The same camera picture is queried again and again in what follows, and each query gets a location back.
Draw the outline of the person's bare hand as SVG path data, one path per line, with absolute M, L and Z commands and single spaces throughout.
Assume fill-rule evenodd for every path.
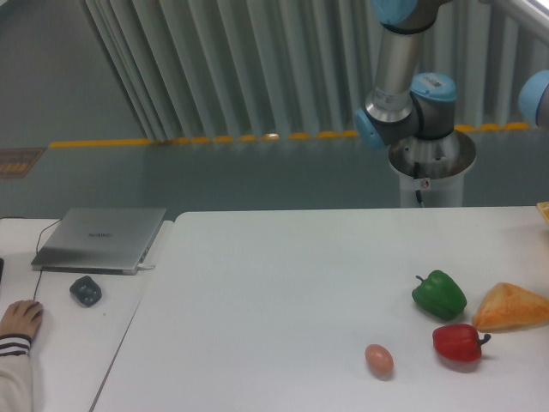
M 44 307 L 35 300 L 9 305 L 1 319 L 1 337 L 25 336 L 32 342 L 43 321 Z

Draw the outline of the white striped sleeve forearm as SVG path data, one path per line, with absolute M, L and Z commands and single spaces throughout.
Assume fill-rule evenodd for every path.
M 1 336 L 1 410 L 33 410 L 32 339 L 21 334 Z

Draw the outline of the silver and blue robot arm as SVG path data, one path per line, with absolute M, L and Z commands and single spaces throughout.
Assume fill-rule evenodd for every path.
M 372 148 L 410 136 L 427 141 L 454 131 L 456 91 L 451 79 L 441 86 L 414 77 L 424 33 L 441 7 L 452 1 L 371 1 L 383 26 L 374 86 L 354 114 L 355 128 Z M 481 1 L 496 6 L 548 45 L 548 4 L 542 1 Z M 530 77 L 519 93 L 522 115 L 548 128 L 548 70 Z

